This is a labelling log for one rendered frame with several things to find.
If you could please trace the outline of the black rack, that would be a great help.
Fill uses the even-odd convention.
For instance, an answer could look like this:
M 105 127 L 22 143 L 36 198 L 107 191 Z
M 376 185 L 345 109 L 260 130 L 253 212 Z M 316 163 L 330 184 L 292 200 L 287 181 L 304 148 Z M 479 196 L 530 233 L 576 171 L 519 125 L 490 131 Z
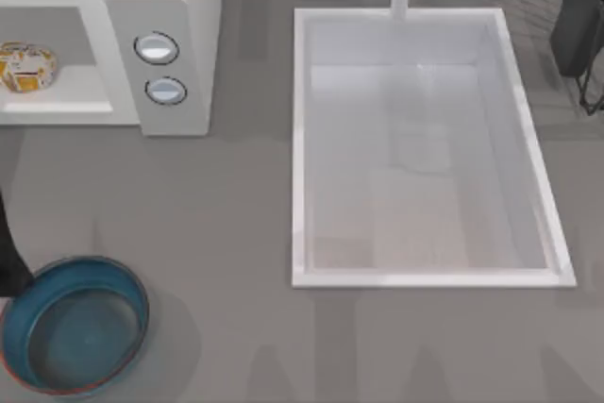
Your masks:
M 604 50 L 604 0 L 562 0 L 549 38 L 559 74 L 578 85 L 579 105 L 588 115 L 604 111 L 604 92 L 587 99 L 594 63 Z

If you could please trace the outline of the round microwave knob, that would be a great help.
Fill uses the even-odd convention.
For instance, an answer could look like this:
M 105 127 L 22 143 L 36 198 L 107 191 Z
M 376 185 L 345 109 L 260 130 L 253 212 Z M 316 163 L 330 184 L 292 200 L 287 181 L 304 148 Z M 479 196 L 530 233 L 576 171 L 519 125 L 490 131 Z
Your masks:
M 178 79 L 169 76 L 147 81 L 144 91 L 151 101 L 161 106 L 178 105 L 188 95 L 186 86 Z
M 137 37 L 133 48 L 141 60 L 151 65 L 168 65 L 179 56 L 178 43 L 159 31 Z

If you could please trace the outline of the pale microwave oven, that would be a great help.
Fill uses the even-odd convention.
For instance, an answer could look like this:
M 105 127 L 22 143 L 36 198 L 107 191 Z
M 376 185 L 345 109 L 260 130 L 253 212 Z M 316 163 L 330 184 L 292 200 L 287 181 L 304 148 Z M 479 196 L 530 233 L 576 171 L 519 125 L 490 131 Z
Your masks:
M 0 87 L 0 126 L 138 126 L 147 136 L 203 136 L 210 128 L 222 0 L 0 0 L 0 43 L 44 46 L 58 58 L 52 85 Z M 178 58 L 141 60 L 134 40 L 172 37 Z M 161 106 L 145 83 L 173 77 L 187 98 Z

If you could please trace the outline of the yellow and white bread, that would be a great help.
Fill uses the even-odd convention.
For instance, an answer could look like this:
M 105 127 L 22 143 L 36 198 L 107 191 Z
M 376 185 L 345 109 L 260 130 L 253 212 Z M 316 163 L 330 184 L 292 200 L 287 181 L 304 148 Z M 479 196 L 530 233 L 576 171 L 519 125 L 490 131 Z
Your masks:
M 50 49 L 26 42 L 0 43 L 0 87 L 13 93 L 49 88 L 58 71 L 58 58 Z

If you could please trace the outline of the blue bowl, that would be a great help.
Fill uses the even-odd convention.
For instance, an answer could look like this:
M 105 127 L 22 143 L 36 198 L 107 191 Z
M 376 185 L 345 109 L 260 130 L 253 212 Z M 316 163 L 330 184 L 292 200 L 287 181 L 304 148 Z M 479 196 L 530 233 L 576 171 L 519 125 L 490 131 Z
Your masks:
M 135 363 L 150 322 L 148 292 L 125 264 L 101 256 L 48 263 L 0 311 L 0 364 L 21 386 L 55 397 L 93 395 Z

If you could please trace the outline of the white sink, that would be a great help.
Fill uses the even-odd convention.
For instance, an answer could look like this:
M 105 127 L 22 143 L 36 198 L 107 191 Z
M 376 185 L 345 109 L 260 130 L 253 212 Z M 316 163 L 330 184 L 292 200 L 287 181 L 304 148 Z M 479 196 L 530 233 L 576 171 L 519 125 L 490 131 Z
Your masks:
M 573 288 L 500 8 L 294 12 L 295 288 Z

